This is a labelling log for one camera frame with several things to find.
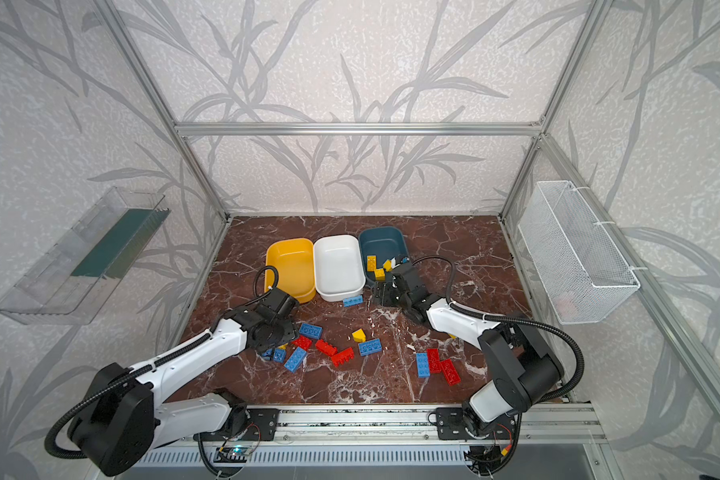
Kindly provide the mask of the small yellow brick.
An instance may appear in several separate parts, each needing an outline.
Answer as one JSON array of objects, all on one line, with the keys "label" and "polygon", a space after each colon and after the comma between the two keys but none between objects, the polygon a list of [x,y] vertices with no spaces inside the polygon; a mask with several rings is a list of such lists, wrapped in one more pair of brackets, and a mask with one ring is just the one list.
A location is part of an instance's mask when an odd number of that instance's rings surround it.
[{"label": "small yellow brick", "polygon": [[358,329],[352,333],[352,338],[357,343],[364,343],[367,341],[365,332],[362,329]]}]

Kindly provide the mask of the blue brick group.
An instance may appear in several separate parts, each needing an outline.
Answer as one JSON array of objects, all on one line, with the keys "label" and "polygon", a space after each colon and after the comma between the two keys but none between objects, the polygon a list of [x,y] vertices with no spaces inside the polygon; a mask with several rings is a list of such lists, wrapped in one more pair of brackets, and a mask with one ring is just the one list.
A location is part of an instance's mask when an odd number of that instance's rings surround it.
[{"label": "blue brick group", "polygon": [[415,354],[417,376],[419,378],[428,378],[431,375],[428,355],[425,352]]}]

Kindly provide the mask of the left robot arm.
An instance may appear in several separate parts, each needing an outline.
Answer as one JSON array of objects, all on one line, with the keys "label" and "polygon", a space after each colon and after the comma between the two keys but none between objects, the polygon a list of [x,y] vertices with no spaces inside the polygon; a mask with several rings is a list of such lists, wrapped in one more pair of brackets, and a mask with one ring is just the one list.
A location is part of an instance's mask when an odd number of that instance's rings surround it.
[{"label": "left robot arm", "polygon": [[117,476],[148,452],[206,434],[242,435],[251,423],[247,404],[216,390],[174,401],[172,395],[211,367],[246,350],[264,354],[296,337],[297,300],[273,287],[224,311],[202,333],[130,367],[111,363],[94,376],[84,398],[48,430],[44,449],[52,457],[87,459]]}]

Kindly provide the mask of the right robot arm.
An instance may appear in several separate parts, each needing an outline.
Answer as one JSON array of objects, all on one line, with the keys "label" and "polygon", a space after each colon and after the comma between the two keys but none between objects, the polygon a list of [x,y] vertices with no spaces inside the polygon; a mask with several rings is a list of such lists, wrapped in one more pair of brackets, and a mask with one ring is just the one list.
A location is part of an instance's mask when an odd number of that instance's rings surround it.
[{"label": "right robot arm", "polygon": [[500,419],[565,396],[582,380],[584,354],[569,334],[522,315],[484,312],[455,301],[454,266],[445,293],[433,293],[419,275],[420,262],[407,261],[385,273],[372,287],[373,299],[400,309],[418,325],[453,335],[482,351],[490,380],[462,405],[468,435],[485,438]]}]

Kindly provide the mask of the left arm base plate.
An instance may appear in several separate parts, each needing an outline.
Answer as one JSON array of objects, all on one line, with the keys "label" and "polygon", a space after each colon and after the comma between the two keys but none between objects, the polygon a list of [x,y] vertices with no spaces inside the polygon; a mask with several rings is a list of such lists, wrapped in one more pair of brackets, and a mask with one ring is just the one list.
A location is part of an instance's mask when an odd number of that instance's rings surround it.
[{"label": "left arm base plate", "polygon": [[279,414],[276,408],[234,409],[217,434],[230,441],[272,441]]}]

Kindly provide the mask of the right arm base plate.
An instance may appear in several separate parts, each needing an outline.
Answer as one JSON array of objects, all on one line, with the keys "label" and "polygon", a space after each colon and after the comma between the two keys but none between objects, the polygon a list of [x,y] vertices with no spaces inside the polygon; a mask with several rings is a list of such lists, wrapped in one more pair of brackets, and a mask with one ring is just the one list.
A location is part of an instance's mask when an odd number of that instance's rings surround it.
[{"label": "right arm base plate", "polygon": [[481,433],[470,433],[460,407],[439,407],[427,414],[427,421],[437,429],[439,440],[493,441],[511,443],[518,426],[518,416],[500,415]]}]

